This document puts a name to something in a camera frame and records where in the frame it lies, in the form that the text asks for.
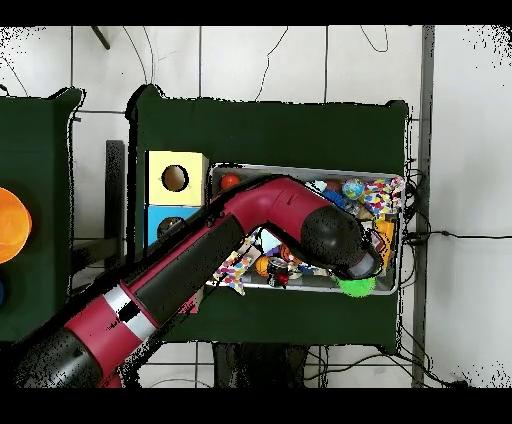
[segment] yellow block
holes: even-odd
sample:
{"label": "yellow block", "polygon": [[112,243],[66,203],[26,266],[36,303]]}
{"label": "yellow block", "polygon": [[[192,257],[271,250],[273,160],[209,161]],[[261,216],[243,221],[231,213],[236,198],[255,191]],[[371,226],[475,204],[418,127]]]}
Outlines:
{"label": "yellow block", "polygon": [[[178,165],[185,169],[188,184],[183,190],[170,191],[162,177],[169,166]],[[149,203],[164,206],[202,206],[208,159],[201,153],[192,152],[149,152]]]}

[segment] metal frame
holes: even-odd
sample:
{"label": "metal frame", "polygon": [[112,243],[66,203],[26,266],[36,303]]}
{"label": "metal frame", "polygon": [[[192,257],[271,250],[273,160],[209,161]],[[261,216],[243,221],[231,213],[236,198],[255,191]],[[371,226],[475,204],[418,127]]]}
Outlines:
{"label": "metal frame", "polygon": [[[423,172],[423,183],[418,189],[419,214],[416,216],[418,232],[428,232],[430,197],[430,143],[432,137],[432,100],[434,89],[434,25],[423,25],[423,54],[421,65],[420,139],[418,145],[418,169]],[[425,318],[427,300],[427,253],[424,241],[416,250],[416,281],[414,283],[413,355],[420,359],[412,366],[412,387],[423,387],[425,363]]]}
{"label": "metal frame", "polygon": [[73,248],[71,273],[105,260],[105,269],[113,267],[124,256],[124,143],[108,140],[105,160],[105,225],[104,238]]}
{"label": "metal frame", "polygon": [[110,44],[101,32],[99,27],[91,26],[92,30],[94,31],[94,34],[96,34],[96,37],[100,40],[103,47],[105,47],[106,50],[110,50]]}

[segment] blue block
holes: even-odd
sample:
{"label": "blue block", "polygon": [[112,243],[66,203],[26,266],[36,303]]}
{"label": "blue block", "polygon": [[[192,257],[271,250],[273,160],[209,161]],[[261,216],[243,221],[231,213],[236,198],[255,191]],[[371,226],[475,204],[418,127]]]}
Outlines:
{"label": "blue block", "polygon": [[154,206],[148,208],[148,244],[156,241],[158,226],[165,218],[187,219],[199,208],[188,206]]}

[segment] orange bowl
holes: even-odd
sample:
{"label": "orange bowl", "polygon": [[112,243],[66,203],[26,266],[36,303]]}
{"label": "orange bowl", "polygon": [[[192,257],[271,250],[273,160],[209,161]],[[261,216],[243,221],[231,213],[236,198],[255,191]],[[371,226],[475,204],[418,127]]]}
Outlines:
{"label": "orange bowl", "polygon": [[21,251],[31,229],[27,208],[13,193],[0,187],[0,264]]}

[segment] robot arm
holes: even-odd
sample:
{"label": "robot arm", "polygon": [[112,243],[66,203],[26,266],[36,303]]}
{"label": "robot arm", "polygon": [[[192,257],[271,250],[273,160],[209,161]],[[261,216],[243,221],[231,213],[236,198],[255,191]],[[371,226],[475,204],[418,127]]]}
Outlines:
{"label": "robot arm", "polygon": [[292,178],[251,179],[171,227],[145,258],[110,274],[115,283],[78,313],[61,313],[63,325],[37,341],[28,336],[16,353],[12,381],[18,387],[104,385],[260,226],[299,258],[343,278],[380,269],[379,255],[352,215]]}

